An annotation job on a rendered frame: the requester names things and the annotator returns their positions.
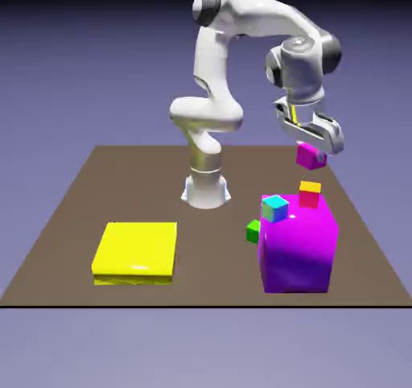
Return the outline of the small red cube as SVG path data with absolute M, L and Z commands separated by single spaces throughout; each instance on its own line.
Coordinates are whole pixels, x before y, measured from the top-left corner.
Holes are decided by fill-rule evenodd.
M 299 184 L 299 206 L 317 208 L 321 193 L 321 183 L 302 180 Z

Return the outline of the small green cube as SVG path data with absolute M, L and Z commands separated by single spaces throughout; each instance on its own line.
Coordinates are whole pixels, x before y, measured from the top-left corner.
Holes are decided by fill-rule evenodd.
M 261 222 L 259 220 L 252 220 L 246 226 L 246 240 L 253 244 L 258 244 L 260 237 Z

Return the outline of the small magenta cube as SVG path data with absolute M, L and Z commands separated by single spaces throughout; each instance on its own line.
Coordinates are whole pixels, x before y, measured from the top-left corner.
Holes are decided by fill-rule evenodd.
M 328 157 L 326 155 L 325 165 L 319 165 L 317 155 L 320 152 L 322 151 L 308 143 L 299 142 L 297 146 L 296 163 L 302 167 L 305 167 L 307 170 L 315 170 L 325 167 Z

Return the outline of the large yellow box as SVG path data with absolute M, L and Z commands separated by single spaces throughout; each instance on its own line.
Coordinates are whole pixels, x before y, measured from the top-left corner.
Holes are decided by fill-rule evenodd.
M 168 285 L 172 283 L 175 222 L 109 222 L 91 269 L 96 285 Z

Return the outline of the large magenta box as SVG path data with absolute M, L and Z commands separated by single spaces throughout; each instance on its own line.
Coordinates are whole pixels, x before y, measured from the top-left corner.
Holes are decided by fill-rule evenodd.
M 328 292 L 340 228 L 323 196 L 303 208 L 297 195 L 284 195 L 282 221 L 260 218 L 257 257 L 266 293 Z

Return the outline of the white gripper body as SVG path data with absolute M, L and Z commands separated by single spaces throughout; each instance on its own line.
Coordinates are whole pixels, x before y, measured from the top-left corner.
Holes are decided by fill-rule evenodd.
M 301 124 L 293 119 L 292 107 L 286 100 L 274 103 L 278 125 L 285 134 L 296 142 L 305 142 L 327 155 L 337 155 L 344 149 L 343 131 L 335 119 L 313 111 L 312 120 Z

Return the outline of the small cyan cube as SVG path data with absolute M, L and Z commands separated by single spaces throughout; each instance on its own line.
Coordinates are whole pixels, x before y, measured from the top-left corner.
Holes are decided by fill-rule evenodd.
M 268 196 L 262 200 L 262 218 L 275 223 L 287 218 L 289 202 L 279 195 Z

